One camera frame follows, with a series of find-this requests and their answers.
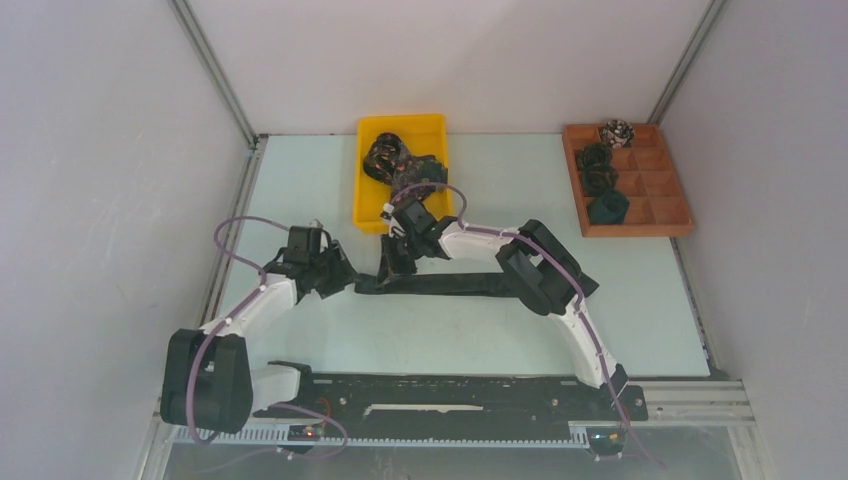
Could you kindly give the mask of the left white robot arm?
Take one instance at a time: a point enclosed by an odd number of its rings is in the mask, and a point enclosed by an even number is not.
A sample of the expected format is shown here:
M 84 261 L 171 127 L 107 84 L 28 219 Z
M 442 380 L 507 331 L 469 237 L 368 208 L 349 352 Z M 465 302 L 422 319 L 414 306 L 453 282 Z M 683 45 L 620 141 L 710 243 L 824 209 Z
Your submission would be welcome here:
M 316 403 L 305 382 L 310 367 L 284 361 L 255 366 L 249 351 L 310 293 L 327 298 L 345 290 L 357 273 L 341 244 L 319 226 L 290 227 L 277 255 L 258 269 L 258 282 L 230 312 L 170 338 L 159 412 L 190 438 L 208 444 L 235 434 L 251 415 L 280 405 L 304 416 Z

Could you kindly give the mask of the dark green leaf tie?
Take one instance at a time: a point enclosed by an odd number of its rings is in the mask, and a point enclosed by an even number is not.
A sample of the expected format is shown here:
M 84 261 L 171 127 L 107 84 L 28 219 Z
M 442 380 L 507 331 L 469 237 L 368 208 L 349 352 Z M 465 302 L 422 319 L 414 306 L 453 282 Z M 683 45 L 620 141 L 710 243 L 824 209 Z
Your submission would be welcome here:
M 389 275 L 383 279 L 361 274 L 354 291 L 361 295 L 424 295 L 517 298 L 503 273 L 441 273 Z

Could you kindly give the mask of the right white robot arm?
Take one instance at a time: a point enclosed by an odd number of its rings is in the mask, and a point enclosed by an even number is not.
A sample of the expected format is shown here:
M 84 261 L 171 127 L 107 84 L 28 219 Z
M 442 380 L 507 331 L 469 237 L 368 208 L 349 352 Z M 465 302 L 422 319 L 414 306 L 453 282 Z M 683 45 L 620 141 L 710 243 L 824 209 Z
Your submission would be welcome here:
M 497 264 L 510 292 L 531 312 L 557 324 L 572 356 L 575 375 L 586 385 L 585 411 L 606 418 L 622 403 L 629 377 L 601 339 L 588 311 L 598 288 L 576 259 L 540 221 L 498 229 L 459 217 L 436 219 L 419 201 L 384 206 L 388 238 L 413 259 L 477 260 Z

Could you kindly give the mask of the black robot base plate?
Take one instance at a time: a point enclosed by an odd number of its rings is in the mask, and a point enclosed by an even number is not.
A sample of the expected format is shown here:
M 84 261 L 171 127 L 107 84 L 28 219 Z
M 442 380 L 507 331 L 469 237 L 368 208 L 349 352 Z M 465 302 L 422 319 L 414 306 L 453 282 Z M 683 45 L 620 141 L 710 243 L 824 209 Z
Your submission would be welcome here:
M 619 401 L 572 376 L 314 374 L 293 403 L 352 441 L 562 443 L 578 423 L 648 419 L 641 387 L 623 387 Z

